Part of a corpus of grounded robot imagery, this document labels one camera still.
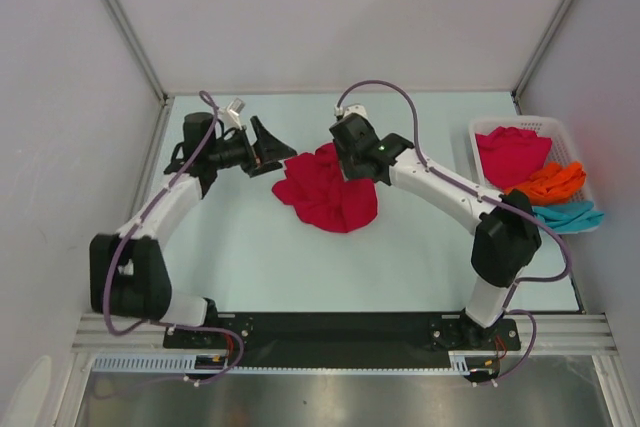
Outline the white plastic laundry basket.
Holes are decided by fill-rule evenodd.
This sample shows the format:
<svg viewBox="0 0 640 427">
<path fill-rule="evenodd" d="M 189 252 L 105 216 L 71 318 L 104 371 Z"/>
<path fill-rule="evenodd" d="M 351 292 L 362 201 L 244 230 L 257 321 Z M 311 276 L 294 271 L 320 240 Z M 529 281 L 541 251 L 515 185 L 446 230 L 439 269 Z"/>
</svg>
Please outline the white plastic laundry basket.
<svg viewBox="0 0 640 427">
<path fill-rule="evenodd" d="M 579 155 L 573 142 L 571 141 L 568 133 L 560 121 L 552 119 L 550 117 L 540 116 L 517 116 L 517 117 L 488 117 L 474 120 L 469 125 L 469 137 L 471 140 L 472 152 L 474 155 L 477 177 L 480 183 L 484 186 L 501 190 L 493 186 L 484 176 L 483 168 L 481 166 L 478 148 L 476 146 L 475 135 L 476 134 L 489 134 L 496 127 L 516 127 L 520 129 L 528 129 L 535 131 L 539 136 L 548 137 L 552 139 L 552 148 L 549 152 L 544 166 L 549 162 L 557 162 L 563 167 L 568 166 L 572 162 L 580 162 Z M 579 201 L 591 201 L 594 203 L 593 195 L 590 192 L 590 188 L 586 179 L 584 186 L 578 191 L 569 202 Z"/>
</svg>

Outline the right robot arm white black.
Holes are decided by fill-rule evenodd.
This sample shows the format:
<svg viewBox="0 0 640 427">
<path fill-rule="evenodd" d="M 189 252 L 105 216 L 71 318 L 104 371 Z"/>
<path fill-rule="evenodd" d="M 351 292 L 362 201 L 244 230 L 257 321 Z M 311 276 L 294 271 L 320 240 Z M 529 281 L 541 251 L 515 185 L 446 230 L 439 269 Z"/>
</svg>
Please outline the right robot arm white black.
<svg viewBox="0 0 640 427">
<path fill-rule="evenodd" d="M 516 278 L 541 246 L 527 197 L 482 189 L 420 158 L 416 146 L 398 134 L 379 138 L 358 113 L 340 114 L 329 131 L 346 179 L 369 179 L 413 194 L 472 235 L 471 266 L 477 280 L 464 309 L 461 335 L 473 348 L 486 347 L 497 336 L 496 323 Z"/>
</svg>

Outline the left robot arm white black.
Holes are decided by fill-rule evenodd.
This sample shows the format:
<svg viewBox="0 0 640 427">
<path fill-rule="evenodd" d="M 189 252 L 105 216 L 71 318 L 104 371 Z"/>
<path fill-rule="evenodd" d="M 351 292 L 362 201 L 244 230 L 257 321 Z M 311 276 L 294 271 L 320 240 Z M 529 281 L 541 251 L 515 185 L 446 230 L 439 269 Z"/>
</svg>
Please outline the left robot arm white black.
<svg viewBox="0 0 640 427">
<path fill-rule="evenodd" d="M 269 132 L 258 117 L 245 126 L 221 125 L 214 114 L 184 118 L 183 139 L 173 152 L 159 191 L 125 225 L 96 235 L 89 247 L 90 304 L 105 319 L 114 316 L 186 326 L 197 345 L 214 344 L 221 323 L 213 300 L 173 287 L 163 250 L 186 215 L 208 194 L 220 171 L 238 167 L 249 177 L 282 168 L 296 151 Z"/>
</svg>

